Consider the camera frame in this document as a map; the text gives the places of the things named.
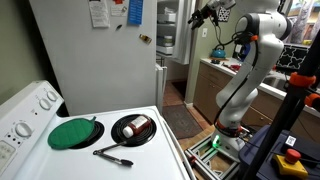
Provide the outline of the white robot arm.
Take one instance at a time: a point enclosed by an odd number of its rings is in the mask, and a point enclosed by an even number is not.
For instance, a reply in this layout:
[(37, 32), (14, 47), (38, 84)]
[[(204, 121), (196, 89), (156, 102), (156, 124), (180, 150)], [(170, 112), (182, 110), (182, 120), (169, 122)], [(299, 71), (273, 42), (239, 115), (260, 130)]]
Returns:
[(208, 17), (216, 17), (221, 7), (237, 7), (242, 12), (232, 39), (248, 44), (250, 51), (236, 75), (216, 96), (219, 111), (211, 136), (212, 146), (234, 159), (245, 145), (240, 139), (242, 117), (258, 95), (257, 87), (279, 59), (283, 40), (292, 28), (290, 20), (278, 12), (279, 5), (280, 0), (209, 0), (188, 20), (196, 29)]

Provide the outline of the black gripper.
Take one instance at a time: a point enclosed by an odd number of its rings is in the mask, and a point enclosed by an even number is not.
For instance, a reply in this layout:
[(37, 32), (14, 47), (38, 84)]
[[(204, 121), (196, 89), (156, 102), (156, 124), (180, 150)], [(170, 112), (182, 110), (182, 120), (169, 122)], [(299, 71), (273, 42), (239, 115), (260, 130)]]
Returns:
[(191, 29), (194, 30), (196, 28), (201, 27), (204, 23), (204, 20), (209, 17), (212, 18), (212, 22), (215, 25), (218, 25), (218, 15), (216, 10), (208, 5), (205, 5), (201, 10), (196, 10), (191, 15), (191, 18), (188, 20), (188, 23), (192, 24)]

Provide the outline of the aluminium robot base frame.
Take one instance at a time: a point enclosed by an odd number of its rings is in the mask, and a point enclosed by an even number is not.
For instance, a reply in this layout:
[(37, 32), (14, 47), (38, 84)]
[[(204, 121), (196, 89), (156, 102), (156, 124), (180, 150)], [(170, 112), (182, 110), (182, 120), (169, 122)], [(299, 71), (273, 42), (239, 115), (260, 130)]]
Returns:
[(239, 162), (222, 149), (220, 136), (207, 136), (185, 151), (189, 164), (208, 180), (234, 180)]

